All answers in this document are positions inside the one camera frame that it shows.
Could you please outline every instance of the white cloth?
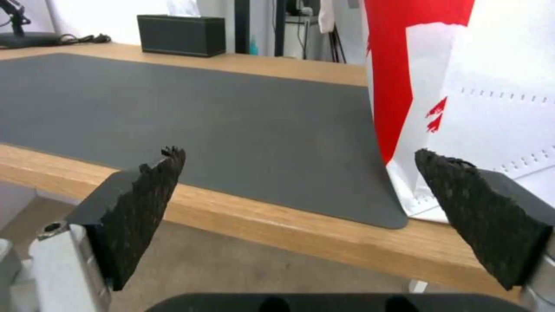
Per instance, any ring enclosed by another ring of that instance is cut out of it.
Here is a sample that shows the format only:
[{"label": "white cloth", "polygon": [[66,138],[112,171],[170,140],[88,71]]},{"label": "white cloth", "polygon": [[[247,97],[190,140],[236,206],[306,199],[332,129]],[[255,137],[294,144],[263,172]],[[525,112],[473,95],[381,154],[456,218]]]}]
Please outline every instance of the white cloth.
[{"label": "white cloth", "polygon": [[320,26],[320,33],[331,33],[334,31],[335,15],[333,0],[320,0],[318,25]]}]

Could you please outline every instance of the red stripe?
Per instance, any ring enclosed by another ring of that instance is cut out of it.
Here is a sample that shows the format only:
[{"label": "red stripe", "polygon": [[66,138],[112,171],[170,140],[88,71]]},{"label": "red stripe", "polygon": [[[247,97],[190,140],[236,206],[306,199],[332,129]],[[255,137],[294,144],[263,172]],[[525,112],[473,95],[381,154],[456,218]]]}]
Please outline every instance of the red stripe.
[{"label": "red stripe", "polygon": [[466,26],[474,0],[365,0],[365,4],[374,73],[374,124],[387,164],[412,103],[406,28],[435,22]]}]

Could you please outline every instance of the tissue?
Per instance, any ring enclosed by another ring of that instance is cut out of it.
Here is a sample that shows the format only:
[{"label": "tissue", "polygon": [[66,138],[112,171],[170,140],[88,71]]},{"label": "tissue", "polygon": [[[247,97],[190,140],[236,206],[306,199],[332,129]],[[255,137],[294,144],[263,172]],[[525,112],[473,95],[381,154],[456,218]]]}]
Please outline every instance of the tissue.
[{"label": "tissue", "polygon": [[199,7],[196,0],[166,0],[168,15],[200,17]]}]

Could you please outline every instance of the white bag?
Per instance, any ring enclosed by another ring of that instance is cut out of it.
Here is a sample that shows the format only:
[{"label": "white bag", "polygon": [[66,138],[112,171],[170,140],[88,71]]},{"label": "white bag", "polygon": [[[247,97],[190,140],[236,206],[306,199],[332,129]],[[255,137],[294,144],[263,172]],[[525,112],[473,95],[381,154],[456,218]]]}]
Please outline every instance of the white bag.
[{"label": "white bag", "polygon": [[405,212],[446,222],[420,148],[555,206],[555,1],[361,1],[376,134]]}]

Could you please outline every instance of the black pole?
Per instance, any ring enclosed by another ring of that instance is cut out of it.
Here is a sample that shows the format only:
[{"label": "black pole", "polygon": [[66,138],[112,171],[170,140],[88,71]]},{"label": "black pole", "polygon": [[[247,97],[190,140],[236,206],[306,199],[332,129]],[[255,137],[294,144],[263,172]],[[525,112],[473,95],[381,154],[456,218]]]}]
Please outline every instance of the black pole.
[{"label": "black pole", "polygon": [[285,4],[286,0],[276,1],[276,32],[274,41],[274,56],[283,56],[285,41]]},{"label": "black pole", "polygon": [[235,53],[249,54],[250,3],[249,0],[235,0]]}]

